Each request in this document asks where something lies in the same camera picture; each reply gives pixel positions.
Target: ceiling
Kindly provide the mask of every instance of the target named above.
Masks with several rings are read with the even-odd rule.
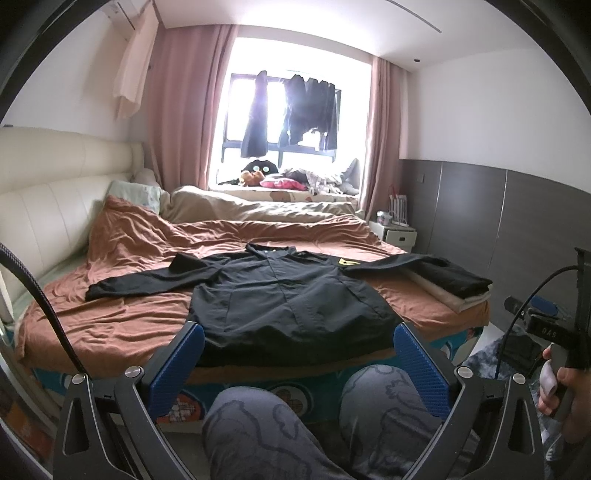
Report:
[[[485,0],[155,2],[167,28],[239,24],[292,30],[358,48],[408,70],[476,53],[535,45]]]

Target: plush doll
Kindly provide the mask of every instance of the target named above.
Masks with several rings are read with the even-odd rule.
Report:
[[[240,174],[240,185],[258,187],[264,178],[265,174],[261,170],[257,170],[254,173],[245,170]]]
[[[259,160],[259,159],[251,161],[248,165],[246,165],[246,167],[244,167],[242,169],[242,171],[249,171],[251,173],[254,173],[256,171],[261,171],[261,172],[263,172],[265,177],[267,175],[279,173],[279,170],[277,169],[277,165],[275,165],[273,162],[270,162],[268,160]]]

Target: leather headboard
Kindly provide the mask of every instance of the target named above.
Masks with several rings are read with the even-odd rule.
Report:
[[[140,143],[0,128],[0,241],[42,276],[86,245],[111,181],[129,180],[143,166]],[[0,267],[0,297],[11,313],[23,291]]]

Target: white nightstand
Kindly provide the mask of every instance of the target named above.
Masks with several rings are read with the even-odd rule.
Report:
[[[410,252],[417,241],[417,231],[410,226],[380,225],[376,222],[368,222],[370,230],[375,233],[382,242],[402,248]]]

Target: patterned pants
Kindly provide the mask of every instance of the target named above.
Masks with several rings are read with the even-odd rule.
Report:
[[[408,375],[372,365],[353,375],[341,396],[341,435],[349,446],[347,472],[274,394],[234,387],[218,395],[203,426],[212,480],[400,479],[435,434],[431,416]],[[472,434],[450,478],[461,478],[476,449]]]

